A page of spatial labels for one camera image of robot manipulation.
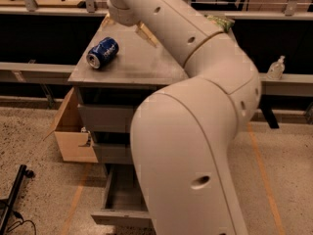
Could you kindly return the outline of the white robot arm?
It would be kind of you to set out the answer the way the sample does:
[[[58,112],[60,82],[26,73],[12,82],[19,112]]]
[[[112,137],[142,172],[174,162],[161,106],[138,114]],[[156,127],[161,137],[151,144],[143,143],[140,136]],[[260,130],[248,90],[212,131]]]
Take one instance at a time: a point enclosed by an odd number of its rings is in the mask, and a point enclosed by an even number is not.
[[[156,235],[248,235],[227,149],[261,96],[256,66],[183,0],[109,0],[118,23],[143,23],[187,74],[136,110],[130,144]]]

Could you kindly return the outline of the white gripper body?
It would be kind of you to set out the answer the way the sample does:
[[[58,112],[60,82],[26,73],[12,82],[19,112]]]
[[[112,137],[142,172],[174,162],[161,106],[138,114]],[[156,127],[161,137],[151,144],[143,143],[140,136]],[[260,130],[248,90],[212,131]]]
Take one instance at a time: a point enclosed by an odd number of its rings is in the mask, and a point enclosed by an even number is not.
[[[110,17],[117,23],[133,26],[140,22],[135,11],[121,0],[108,0]]]

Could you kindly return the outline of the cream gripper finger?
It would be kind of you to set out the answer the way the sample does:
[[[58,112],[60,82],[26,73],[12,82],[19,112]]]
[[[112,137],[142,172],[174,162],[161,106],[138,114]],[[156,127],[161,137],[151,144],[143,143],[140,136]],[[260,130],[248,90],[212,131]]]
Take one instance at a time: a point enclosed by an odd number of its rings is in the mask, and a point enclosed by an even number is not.
[[[146,40],[149,44],[154,47],[157,47],[158,40],[157,38],[151,33],[151,31],[146,27],[144,23],[138,23],[135,32],[144,40]]]
[[[105,18],[102,20],[100,24],[100,28],[104,28],[108,24],[112,24],[112,19],[109,14],[106,14]]]

